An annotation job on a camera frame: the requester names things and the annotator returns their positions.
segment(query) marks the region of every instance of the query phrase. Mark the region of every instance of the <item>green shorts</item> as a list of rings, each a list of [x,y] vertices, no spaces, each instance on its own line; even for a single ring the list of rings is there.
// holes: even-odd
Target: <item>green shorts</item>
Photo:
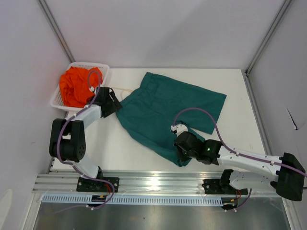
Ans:
[[[225,99],[222,93],[146,73],[140,88],[121,102],[123,107],[116,115],[133,139],[176,165],[185,166],[190,160],[179,160],[174,146],[176,135],[170,131],[176,114],[189,107],[198,107],[208,111],[217,121]],[[183,113],[178,123],[208,134],[214,130],[211,119],[199,111]]]

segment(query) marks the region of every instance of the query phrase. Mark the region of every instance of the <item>gray floor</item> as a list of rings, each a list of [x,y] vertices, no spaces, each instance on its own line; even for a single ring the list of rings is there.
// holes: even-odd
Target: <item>gray floor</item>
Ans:
[[[72,204],[42,203],[35,230],[289,230],[281,199],[252,198],[242,209],[106,205],[91,211]]]

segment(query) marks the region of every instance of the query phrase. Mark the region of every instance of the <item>orange cloth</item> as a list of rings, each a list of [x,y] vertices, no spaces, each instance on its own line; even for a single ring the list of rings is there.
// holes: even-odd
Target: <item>orange cloth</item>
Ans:
[[[89,99],[94,96],[87,82],[87,77],[91,70],[99,71],[102,76],[101,71],[97,67],[90,70],[70,67],[70,69],[61,76],[59,80],[59,89],[65,106],[83,108]],[[93,72],[90,76],[90,84],[95,88],[98,86],[98,83],[98,75],[96,72]]]

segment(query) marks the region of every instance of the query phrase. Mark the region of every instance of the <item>white tabletop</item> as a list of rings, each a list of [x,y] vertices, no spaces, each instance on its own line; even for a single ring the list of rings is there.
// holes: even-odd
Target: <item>white tabletop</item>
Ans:
[[[249,101],[241,70],[239,69],[111,69],[106,86],[135,90],[146,72],[157,73],[227,95],[217,125],[224,141],[237,149],[265,154]],[[121,90],[114,90],[121,101]],[[197,131],[206,139],[218,140]],[[225,167],[204,165],[192,160],[178,167],[154,151],[132,139],[121,126],[115,114],[96,120],[85,131],[86,154],[103,170],[214,172]],[[57,159],[53,169],[70,169]]]

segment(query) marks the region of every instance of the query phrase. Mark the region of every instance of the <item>white basket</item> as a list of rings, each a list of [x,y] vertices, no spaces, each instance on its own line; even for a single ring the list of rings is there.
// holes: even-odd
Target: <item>white basket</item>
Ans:
[[[99,70],[102,72],[103,82],[100,86],[104,86],[108,81],[108,73],[110,67],[104,64],[99,63],[90,63],[90,62],[72,62],[66,70],[68,70],[70,67],[80,67],[84,69],[91,69],[94,67],[98,67]],[[50,105],[54,108],[62,109],[64,111],[80,111],[82,108],[76,108],[76,107],[67,107],[63,104],[61,92],[59,90],[59,85],[57,86],[55,92],[53,93],[51,99],[50,99]]]

